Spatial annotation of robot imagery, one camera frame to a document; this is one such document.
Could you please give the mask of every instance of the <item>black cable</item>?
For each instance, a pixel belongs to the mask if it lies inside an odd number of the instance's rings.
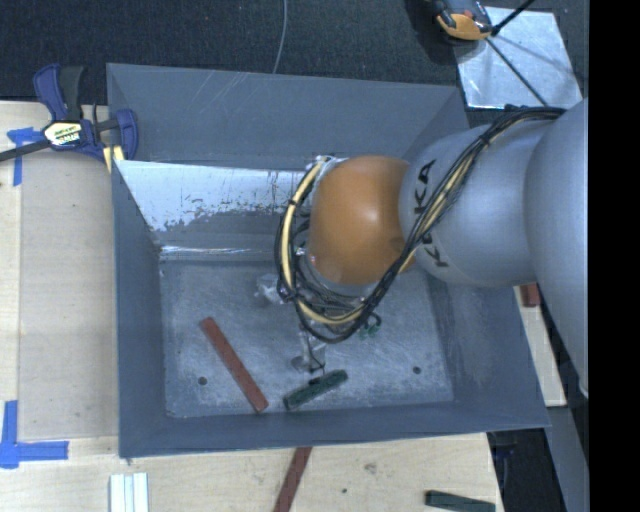
[[[498,49],[498,47],[493,44],[491,42],[491,40],[489,38],[487,38],[487,43],[489,44],[489,46],[491,46],[491,48],[493,48],[493,50],[498,54],[498,56],[503,60],[503,62],[509,66],[509,69],[511,69],[511,71],[514,72],[514,74],[518,77],[518,79],[527,87],[527,89],[529,89],[531,91],[531,94],[533,94],[537,100],[542,103],[545,107],[548,107],[549,104],[544,100],[544,98],[542,96],[540,96],[540,94],[538,93],[538,91],[536,91],[536,89],[533,87],[533,85],[531,85],[529,83],[529,81],[522,76],[522,74],[516,69],[516,67],[511,63],[511,61],[509,61],[509,59],[507,59],[507,57]]]
[[[278,55],[276,56],[276,62],[273,65],[272,74],[278,70],[278,66],[280,65],[280,57],[282,57],[282,49],[284,48],[284,37],[287,33],[287,23],[288,23],[288,13],[287,13],[287,0],[282,0],[282,32],[280,34],[280,46],[278,48]]]
[[[493,27],[493,29],[491,30],[491,35],[492,36],[497,36],[500,33],[500,31],[505,27],[505,25],[507,23],[509,23],[516,16],[518,16],[522,11],[524,11],[527,7],[529,7],[535,1],[536,0],[527,0],[524,4],[522,4],[515,11],[513,11],[511,14],[509,14],[509,16],[507,16],[500,23],[498,23],[495,27]]]
[[[502,135],[505,131],[507,131],[515,124],[528,120],[554,120],[564,112],[564,109],[553,107],[515,108],[503,114],[499,119],[492,123],[484,133],[482,133],[471,144],[469,144],[462,151],[454,164],[449,168],[449,171],[447,172],[445,177],[429,197],[425,209],[414,222],[414,225],[411,229],[411,232],[409,233],[409,236],[407,237],[405,246],[403,247],[400,256],[389,267],[389,269],[387,269],[387,271],[384,273],[380,281],[376,284],[374,290],[369,294],[369,296],[367,296],[362,301],[362,309],[357,314],[357,317],[354,320],[345,322],[344,327],[342,325],[330,326],[322,324],[322,327],[330,331],[330,334],[321,332],[319,328],[313,326],[310,320],[302,311],[300,304],[304,304],[309,309],[325,317],[327,313],[326,310],[331,309],[330,306],[332,305],[342,305],[343,307],[346,306],[351,308],[352,310],[355,309],[356,306],[345,304],[344,296],[339,296],[338,294],[328,290],[327,288],[324,288],[324,290],[322,291],[318,291],[317,289],[314,289],[314,287],[310,286],[310,282],[306,278],[305,273],[300,265],[301,256],[294,254],[294,237],[297,237],[302,233],[303,230],[301,228],[306,227],[308,223],[308,221],[306,220],[300,227],[294,228],[294,223],[292,222],[291,224],[288,257],[290,258],[293,266],[292,286],[289,287],[285,283],[282,274],[282,261],[280,258],[280,241],[282,238],[283,227],[283,222],[281,222],[276,234],[275,245],[275,259],[279,271],[278,293],[285,301],[293,300],[302,327],[311,335],[326,343],[338,343],[340,341],[344,341],[363,327],[367,329],[379,327],[382,319],[379,315],[374,313],[375,308],[380,304],[387,291],[390,289],[393,281],[400,273],[400,270],[405,266],[409,258],[412,257],[414,250],[424,243],[424,237],[430,233],[430,231],[440,222],[443,215],[445,215],[446,212],[456,202],[456,200],[460,196],[460,193],[468,176],[473,170],[475,163],[480,157],[481,153],[492,143],[495,138]],[[304,191],[302,198],[299,201],[298,207],[308,197],[312,187],[313,183],[309,184],[308,190]],[[436,206],[434,206],[436,204],[436,201],[439,201],[439,204],[443,204],[444,206],[439,209],[439,211],[436,213],[435,218],[432,219],[431,215],[434,214],[434,211],[432,210],[434,208],[437,208]],[[306,292],[307,294],[310,294],[312,297],[314,297],[314,299],[317,299],[319,301],[319,304],[314,303],[306,298],[303,292]]]

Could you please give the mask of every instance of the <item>green object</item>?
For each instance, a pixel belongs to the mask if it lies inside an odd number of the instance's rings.
[[[287,411],[292,411],[327,391],[337,388],[348,378],[347,372],[344,370],[334,370],[322,377],[311,379],[308,384],[286,395],[282,401]]]

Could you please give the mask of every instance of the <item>gray bin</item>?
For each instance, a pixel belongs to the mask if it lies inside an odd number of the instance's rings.
[[[349,380],[295,412],[308,376],[292,305],[256,300],[279,215],[317,154],[410,159],[467,129],[452,87],[110,65],[109,106],[138,116],[113,170],[120,455],[381,441],[537,428],[546,409],[511,288],[417,267],[374,338],[327,349]],[[270,402],[251,407],[198,327],[212,316]]]

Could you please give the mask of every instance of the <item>clamp handle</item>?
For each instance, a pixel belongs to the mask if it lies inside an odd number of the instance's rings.
[[[34,75],[33,87],[38,101],[47,107],[52,121],[82,118],[78,85],[83,72],[81,66],[62,68],[60,64],[49,64]]]

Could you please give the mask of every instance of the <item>cable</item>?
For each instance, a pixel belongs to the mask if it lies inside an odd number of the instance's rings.
[[[516,67],[511,63],[511,61],[509,61],[509,59],[507,59],[507,57],[498,49],[498,47],[491,42],[491,40],[489,38],[487,38],[487,43],[489,44],[489,46],[491,46],[491,48],[493,48],[493,50],[498,54],[498,56],[502,59],[502,61],[509,66],[509,69],[511,69],[511,71],[513,71],[513,73],[518,77],[518,79],[526,86],[527,89],[529,89],[531,91],[531,93],[537,98],[537,100],[542,103],[545,107],[548,107],[549,104],[544,100],[544,98],[542,96],[540,96],[540,94],[538,93],[538,91],[535,90],[535,88],[533,87],[533,85],[531,85],[529,83],[529,81],[522,76],[522,74],[516,69]]]
[[[280,47],[278,48],[278,55],[276,57],[276,63],[273,65],[272,74],[278,70],[278,66],[280,65],[280,57],[282,56],[282,48],[284,48],[284,37],[287,33],[287,23],[288,23],[288,13],[287,13],[287,0],[282,0],[282,33],[280,34]]]
[[[316,177],[331,157],[319,157],[303,176],[289,205],[282,216],[276,234],[274,256],[279,271],[278,294],[284,301],[293,302],[303,328],[327,343],[337,343],[349,338],[361,328],[378,328],[382,322],[375,308],[384,298],[391,284],[424,243],[425,237],[438,224],[442,216],[456,202],[464,183],[477,159],[498,137],[516,124],[528,120],[554,120],[565,112],[561,108],[524,107],[508,111],[469,144],[458,156],[427,201],[424,210],[416,218],[405,246],[398,259],[387,269],[374,290],[364,298],[338,295],[326,287],[319,290],[311,285],[300,265],[304,255],[295,248],[295,239],[307,227],[308,220],[295,227],[296,210],[311,192]]]

